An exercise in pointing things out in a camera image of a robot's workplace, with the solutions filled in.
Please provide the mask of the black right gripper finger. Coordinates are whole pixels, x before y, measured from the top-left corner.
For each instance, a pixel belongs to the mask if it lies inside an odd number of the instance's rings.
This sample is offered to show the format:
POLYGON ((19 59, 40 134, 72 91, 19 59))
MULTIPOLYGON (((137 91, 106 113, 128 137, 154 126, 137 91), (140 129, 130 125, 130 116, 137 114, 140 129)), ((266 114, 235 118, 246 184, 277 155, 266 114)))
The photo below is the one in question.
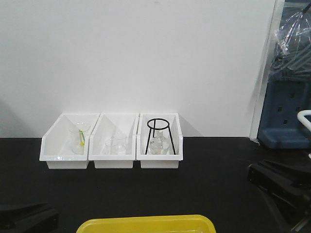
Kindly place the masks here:
POLYGON ((249 165, 248 181, 281 205, 290 222, 311 215, 311 166, 261 160, 249 165))

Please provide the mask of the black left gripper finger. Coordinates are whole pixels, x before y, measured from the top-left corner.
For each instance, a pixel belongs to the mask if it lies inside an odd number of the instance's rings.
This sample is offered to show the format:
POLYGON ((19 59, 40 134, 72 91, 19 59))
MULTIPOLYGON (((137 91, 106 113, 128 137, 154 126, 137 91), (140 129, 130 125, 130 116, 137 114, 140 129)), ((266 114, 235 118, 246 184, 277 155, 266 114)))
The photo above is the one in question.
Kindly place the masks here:
POLYGON ((2 233, 49 233, 58 228, 59 213, 48 203, 0 206, 2 233))

